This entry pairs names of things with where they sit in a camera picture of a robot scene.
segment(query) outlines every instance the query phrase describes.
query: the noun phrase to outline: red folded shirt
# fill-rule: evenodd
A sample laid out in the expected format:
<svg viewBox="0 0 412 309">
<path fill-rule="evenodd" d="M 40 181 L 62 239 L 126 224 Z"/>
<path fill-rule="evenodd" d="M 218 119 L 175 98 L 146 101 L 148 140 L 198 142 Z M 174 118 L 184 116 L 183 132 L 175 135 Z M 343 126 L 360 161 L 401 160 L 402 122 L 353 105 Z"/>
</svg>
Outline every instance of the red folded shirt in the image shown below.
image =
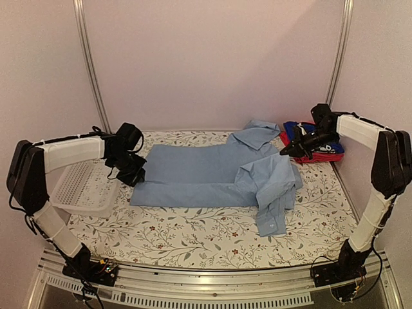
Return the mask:
<svg viewBox="0 0 412 309">
<path fill-rule="evenodd" d="M 285 146 L 289 144 L 289 138 L 286 132 L 280 134 L 281 140 Z M 343 153 L 312 153 L 313 158 L 309 159 L 307 156 L 302 158 L 294 158 L 297 163 L 315 163 L 315 162 L 336 162 L 340 161 L 343 158 Z"/>
</svg>

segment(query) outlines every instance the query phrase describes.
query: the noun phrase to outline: perforated basket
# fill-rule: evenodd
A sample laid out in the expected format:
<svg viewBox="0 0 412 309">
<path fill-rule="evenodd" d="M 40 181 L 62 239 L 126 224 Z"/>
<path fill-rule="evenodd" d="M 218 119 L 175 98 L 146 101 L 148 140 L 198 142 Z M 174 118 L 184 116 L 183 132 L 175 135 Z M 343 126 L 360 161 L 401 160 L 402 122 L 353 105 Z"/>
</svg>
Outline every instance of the perforated basket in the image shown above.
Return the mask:
<svg viewBox="0 0 412 309">
<path fill-rule="evenodd" d="M 120 187 L 117 179 L 108 179 L 110 170 L 103 160 L 67 166 L 50 196 L 51 204 L 71 214 L 107 218 Z"/>
</svg>

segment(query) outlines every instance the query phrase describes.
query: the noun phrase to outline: white wall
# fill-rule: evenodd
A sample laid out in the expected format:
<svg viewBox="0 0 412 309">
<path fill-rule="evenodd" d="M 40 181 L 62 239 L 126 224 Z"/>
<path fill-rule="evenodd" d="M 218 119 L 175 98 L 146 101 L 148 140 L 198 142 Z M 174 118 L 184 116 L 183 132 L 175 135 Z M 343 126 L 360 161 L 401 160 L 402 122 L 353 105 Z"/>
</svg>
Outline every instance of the white wall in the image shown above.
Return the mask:
<svg viewBox="0 0 412 309">
<path fill-rule="evenodd" d="M 14 147 L 100 123 L 71 1 L 0 1 L 0 41 L 0 308 L 20 309 L 44 243 L 7 206 Z"/>
<path fill-rule="evenodd" d="M 324 102 L 344 1 L 88 0 L 112 127 L 239 129 Z"/>
<path fill-rule="evenodd" d="M 333 110 L 356 111 L 393 129 L 412 133 L 412 2 L 356 1 L 348 49 Z M 370 191 L 373 154 L 343 140 L 339 164 L 361 213 Z M 399 199 L 381 234 L 405 308 L 412 308 L 412 187 Z"/>
</svg>

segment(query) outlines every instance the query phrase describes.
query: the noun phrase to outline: white plastic basket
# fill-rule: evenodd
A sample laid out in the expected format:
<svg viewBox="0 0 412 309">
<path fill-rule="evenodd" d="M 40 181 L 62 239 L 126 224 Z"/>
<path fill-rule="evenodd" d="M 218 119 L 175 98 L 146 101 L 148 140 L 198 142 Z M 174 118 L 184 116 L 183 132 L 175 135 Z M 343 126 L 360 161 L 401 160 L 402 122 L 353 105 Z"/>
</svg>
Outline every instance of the white plastic basket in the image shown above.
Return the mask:
<svg viewBox="0 0 412 309">
<path fill-rule="evenodd" d="M 51 204 L 70 214 L 109 217 L 120 187 L 117 179 L 108 179 L 110 170 L 103 160 L 67 166 L 50 196 Z"/>
</svg>

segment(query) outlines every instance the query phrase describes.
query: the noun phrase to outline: floral tablecloth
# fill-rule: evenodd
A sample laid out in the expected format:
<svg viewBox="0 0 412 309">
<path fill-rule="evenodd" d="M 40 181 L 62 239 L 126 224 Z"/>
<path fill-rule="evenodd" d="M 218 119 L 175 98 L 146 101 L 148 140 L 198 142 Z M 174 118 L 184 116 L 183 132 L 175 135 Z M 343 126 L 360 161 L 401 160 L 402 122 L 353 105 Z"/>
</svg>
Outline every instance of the floral tablecloth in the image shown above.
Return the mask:
<svg viewBox="0 0 412 309">
<path fill-rule="evenodd" d="M 148 132 L 140 155 L 154 144 L 224 144 L 229 132 Z M 280 138 L 272 141 L 282 148 Z M 286 211 L 286 235 L 260 238 L 257 207 L 159 208 L 129 206 L 132 188 L 121 185 L 109 218 L 71 215 L 68 226 L 96 256 L 184 268 L 266 268 L 336 258 L 356 227 L 329 163 L 297 165 L 304 187 Z"/>
</svg>

